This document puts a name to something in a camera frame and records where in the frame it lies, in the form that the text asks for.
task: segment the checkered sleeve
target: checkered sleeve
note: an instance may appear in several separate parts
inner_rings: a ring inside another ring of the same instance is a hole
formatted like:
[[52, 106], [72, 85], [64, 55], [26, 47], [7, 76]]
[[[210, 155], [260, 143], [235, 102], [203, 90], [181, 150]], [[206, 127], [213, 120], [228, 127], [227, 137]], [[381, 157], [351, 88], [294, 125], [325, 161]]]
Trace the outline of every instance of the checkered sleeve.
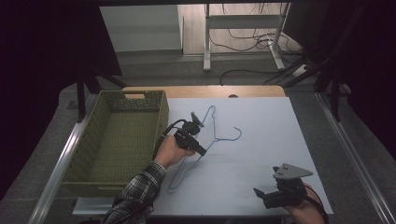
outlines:
[[154, 210], [154, 201], [160, 185], [165, 178], [165, 169], [158, 162], [152, 161], [146, 169], [136, 175], [114, 201], [113, 207], [102, 220], [103, 224], [114, 223], [136, 211], [122, 224], [146, 223], [146, 218]]

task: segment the hand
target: hand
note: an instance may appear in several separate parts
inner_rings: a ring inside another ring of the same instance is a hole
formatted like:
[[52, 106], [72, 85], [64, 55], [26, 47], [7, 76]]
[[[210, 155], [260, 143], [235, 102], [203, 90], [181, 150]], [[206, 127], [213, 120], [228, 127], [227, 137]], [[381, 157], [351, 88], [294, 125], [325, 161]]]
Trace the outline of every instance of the hand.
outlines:
[[[305, 188], [308, 197], [320, 204], [320, 199], [311, 190], [311, 186], [305, 185], [309, 187]], [[303, 202], [297, 206], [285, 206], [285, 209], [291, 214], [296, 224], [324, 224], [323, 217], [320, 215], [318, 209], [307, 200], [303, 200]]]
[[193, 150], [182, 149], [177, 146], [176, 139], [173, 135], [167, 135], [158, 149], [155, 161], [159, 162], [165, 169], [181, 161], [185, 156], [195, 154]]

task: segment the plastic storage basket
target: plastic storage basket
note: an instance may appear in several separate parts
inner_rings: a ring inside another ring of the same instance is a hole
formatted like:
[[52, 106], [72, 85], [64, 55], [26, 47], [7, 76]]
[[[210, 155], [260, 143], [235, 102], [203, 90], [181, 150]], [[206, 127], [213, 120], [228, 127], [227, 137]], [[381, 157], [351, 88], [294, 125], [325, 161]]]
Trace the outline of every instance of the plastic storage basket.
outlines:
[[114, 197], [151, 161], [168, 124], [164, 91], [101, 91], [62, 184], [80, 197]]

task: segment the basket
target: basket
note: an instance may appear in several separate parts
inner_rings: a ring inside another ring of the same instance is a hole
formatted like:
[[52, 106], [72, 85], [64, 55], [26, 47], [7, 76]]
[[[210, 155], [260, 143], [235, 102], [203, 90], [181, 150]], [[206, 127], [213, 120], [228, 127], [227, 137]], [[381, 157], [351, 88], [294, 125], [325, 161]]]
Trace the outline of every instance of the basket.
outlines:
[[164, 91], [101, 91], [62, 184], [79, 197], [115, 197], [152, 160], [168, 124]]

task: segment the wall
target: wall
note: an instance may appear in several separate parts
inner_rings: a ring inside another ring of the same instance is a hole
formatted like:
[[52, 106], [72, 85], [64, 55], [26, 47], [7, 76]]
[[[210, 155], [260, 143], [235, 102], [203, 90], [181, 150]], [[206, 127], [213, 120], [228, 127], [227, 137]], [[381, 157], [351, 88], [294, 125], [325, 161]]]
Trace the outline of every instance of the wall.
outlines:
[[181, 49], [177, 6], [100, 9], [116, 52]]

